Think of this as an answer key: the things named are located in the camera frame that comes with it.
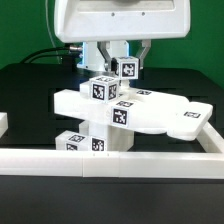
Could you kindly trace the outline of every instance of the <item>white block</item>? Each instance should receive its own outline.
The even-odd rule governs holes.
[[[120,80],[138,79],[139,59],[135,57],[116,57],[113,58],[116,70],[115,74]]]
[[[197,139],[207,153],[224,153],[224,139],[208,122]]]
[[[55,139],[57,150],[88,151],[89,137],[79,133],[65,131]]]
[[[79,124],[79,134],[89,135],[89,121],[83,121]]]
[[[177,116],[171,120],[167,134],[170,137],[194,140],[212,115],[212,105],[191,102],[180,108]]]
[[[0,137],[7,131],[8,129],[8,118],[6,113],[0,113]]]
[[[119,94],[119,79],[98,76],[90,79],[90,98],[99,102],[116,100]]]
[[[58,150],[0,150],[0,175],[82,177],[83,152]]]
[[[120,178],[224,178],[224,155],[120,153]]]
[[[88,152],[83,156],[83,177],[118,177],[119,152]]]

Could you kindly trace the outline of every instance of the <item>white rectangular block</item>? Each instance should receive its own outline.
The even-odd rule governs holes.
[[[8,129],[8,118],[6,113],[0,113],[0,137],[7,131]]]
[[[214,153],[120,153],[120,178],[224,178],[224,155]]]
[[[57,150],[88,151],[89,137],[79,133],[65,131],[55,139]]]
[[[224,139],[208,122],[198,134],[197,140],[207,153],[224,153]]]
[[[89,135],[89,121],[83,121],[79,124],[79,133],[81,135]]]
[[[0,175],[82,177],[83,152],[0,149]]]
[[[118,177],[119,152],[87,152],[83,156],[83,177]]]

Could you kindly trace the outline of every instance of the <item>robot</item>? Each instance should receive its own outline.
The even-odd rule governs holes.
[[[61,41],[85,42],[78,67],[95,73],[89,82],[80,84],[80,92],[55,94],[56,114],[85,120],[79,133],[66,131],[56,138],[58,150],[128,151],[134,143],[134,132],[167,133],[188,141],[198,136],[212,115],[211,105],[129,85],[143,69],[151,47],[149,38],[188,33],[189,1],[99,4],[58,0],[55,17],[55,33]],[[137,56],[129,56],[127,40],[136,39],[142,40],[142,46]]]

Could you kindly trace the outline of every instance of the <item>white cube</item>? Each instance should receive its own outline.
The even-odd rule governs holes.
[[[57,150],[89,151],[89,137],[76,132],[65,131],[55,140]]]
[[[117,127],[128,128],[129,126],[129,108],[134,105],[130,101],[119,101],[112,106],[111,124]]]
[[[90,79],[90,98],[109,102],[119,96],[119,79],[109,76],[98,76]]]
[[[139,59],[135,57],[116,57],[112,60],[113,70],[120,80],[138,79]]]

